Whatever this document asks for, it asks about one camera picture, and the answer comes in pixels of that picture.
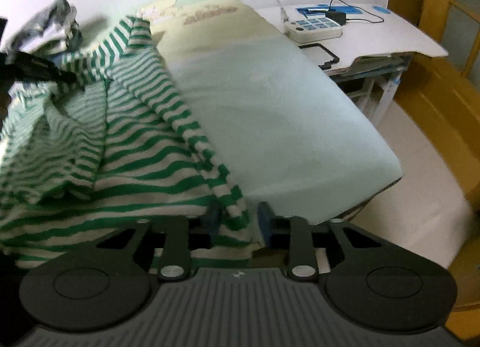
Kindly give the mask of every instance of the bed sheet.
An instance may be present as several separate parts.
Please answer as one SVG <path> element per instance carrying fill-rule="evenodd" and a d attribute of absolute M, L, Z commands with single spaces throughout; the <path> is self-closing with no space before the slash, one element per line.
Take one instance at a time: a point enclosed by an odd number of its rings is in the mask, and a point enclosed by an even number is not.
<path fill-rule="evenodd" d="M 267 201 L 317 224 L 402 177 L 350 99 L 253 9 L 238 0 L 171 8 L 152 20 L 157 48 L 251 212 Z M 222 8 L 230 12 L 210 16 Z"/>

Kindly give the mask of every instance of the white tile floor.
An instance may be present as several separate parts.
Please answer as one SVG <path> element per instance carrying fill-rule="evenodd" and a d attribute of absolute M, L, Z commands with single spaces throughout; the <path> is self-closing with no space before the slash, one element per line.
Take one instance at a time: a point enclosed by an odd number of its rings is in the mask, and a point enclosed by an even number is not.
<path fill-rule="evenodd" d="M 392 103 L 378 130 L 405 176 L 352 222 L 448 267 L 478 229 L 469 203 L 445 162 L 399 105 Z"/>

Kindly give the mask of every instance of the power adapter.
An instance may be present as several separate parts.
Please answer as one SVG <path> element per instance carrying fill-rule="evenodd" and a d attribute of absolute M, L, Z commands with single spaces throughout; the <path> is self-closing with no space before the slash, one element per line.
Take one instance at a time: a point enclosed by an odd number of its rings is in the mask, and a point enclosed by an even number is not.
<path fill-rule="evenodd" d="M 325 17 L 328 17 L 328 19 L 331 19 L 333 21 L 336 21 L 340 26 L 344 26 L 347 23 L 347 14 L 345 12 L 339 12 L 339 11 L 327 11 L 325 12 Z"/>

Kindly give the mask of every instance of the green striped shirt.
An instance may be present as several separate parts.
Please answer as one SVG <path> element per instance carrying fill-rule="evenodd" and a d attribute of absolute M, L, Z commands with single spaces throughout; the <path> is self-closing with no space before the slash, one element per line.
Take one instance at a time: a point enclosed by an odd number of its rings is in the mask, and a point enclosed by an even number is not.
<path fill-rule="evenodd" d="M 193 217 L 218 199 L 227 213 L 217 247 L 193 256 L 225 265 L 248 258 L 242 192 L 177 93 L 149 23 L 124 18 L 92 53 L 65 55 L 62 67 L 76 84 L 20 89 L 4 122 L 3 252 L 31 268 L 124 222 Z"/>

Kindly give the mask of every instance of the gray cloth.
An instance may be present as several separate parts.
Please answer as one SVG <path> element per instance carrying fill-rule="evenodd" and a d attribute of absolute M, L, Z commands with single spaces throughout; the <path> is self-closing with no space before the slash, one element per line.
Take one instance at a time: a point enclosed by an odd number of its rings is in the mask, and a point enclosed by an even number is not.
<path fill-rule="evenodd" d="M 67 0 L 55 0 L 37 12 L 8 41 L 7 53 L 24 51 L 48 58 L 54 54 L 76 50 L 81 43 L 76 15 L 76 8 Z"/>

